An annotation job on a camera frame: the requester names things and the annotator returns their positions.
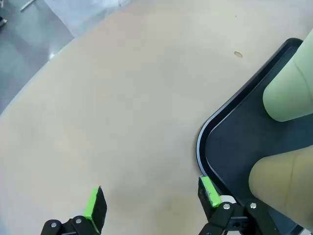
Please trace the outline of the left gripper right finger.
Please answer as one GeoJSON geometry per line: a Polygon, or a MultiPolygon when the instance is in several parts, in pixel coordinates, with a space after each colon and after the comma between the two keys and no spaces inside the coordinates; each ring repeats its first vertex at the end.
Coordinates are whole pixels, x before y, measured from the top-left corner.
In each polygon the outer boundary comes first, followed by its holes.
{"type": "Polygon", "coordinates": [[[226,235],[233,231],[241,235],[280,234],[265,206],[255,202],[242,206],[231,196],[223,201],[207,176],[199,178],[198,197],[208,220],[201,235],[226,235]]]}

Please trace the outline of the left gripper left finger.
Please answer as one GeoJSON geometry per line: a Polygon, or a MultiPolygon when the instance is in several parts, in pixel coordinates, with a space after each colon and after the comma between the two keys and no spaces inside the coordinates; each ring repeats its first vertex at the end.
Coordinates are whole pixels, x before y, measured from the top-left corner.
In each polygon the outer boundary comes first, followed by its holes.
{"type": "Polygon", "coordinates": [[[104,227],[107,203],[101,187],[94,188],[83,215],[70,218],[66,223],[59,220],[45,222],[41,235],[100,235],[104,227]]]}

